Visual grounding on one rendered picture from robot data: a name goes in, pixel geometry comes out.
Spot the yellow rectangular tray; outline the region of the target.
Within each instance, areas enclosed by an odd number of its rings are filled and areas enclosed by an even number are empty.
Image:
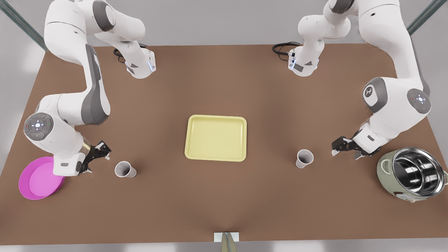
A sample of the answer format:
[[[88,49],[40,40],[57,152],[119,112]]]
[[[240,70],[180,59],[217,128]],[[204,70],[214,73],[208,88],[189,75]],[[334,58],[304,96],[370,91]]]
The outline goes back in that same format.
[[[236,116],[192,115],[185,142],[188,159],[242,162],[247,154],[247,121]]]

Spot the silver frame post with foot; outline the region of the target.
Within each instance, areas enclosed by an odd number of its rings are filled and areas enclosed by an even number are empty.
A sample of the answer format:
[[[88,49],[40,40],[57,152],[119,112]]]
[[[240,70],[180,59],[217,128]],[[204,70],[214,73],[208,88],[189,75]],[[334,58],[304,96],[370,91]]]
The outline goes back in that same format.
[[[220,252],[238,252],[236,242],[240,241],[238,232],[215,232],[214,242],[220,242]]]

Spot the green pot with steel inside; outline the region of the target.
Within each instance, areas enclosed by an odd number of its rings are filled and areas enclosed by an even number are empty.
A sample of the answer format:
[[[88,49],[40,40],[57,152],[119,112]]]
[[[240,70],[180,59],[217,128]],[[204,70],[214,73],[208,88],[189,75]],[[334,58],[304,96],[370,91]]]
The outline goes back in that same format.
[[[377,176],[388,193],[410,203],[438,196],[448,185],[448,172],[434,156],[417,147],[383,155],[377,163]]]

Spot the white IKEA cup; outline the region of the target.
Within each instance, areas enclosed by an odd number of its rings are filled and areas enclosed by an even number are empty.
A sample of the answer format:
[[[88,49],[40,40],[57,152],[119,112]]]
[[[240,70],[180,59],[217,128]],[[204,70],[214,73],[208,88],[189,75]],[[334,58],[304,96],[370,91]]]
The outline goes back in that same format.
[[[296,167],[303,169],[307,165],[311,164],[314,160],[314,155],[310,150],[301,149],[296,154]]]
[[[117,177],[134,178],[137,175],[137,171],[128,161],[120,161],[114,169]]]

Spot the pink round plate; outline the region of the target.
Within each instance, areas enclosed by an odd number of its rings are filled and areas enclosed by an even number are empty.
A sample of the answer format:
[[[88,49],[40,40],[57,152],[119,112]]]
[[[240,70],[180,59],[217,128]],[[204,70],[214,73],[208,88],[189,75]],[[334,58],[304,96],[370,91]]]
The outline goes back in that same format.
[[[54,158],[41,157],[29,163],[21,172],[18,188],[29,200],[40,200],[56,193],[65,181],[64,176],[53,174]]]

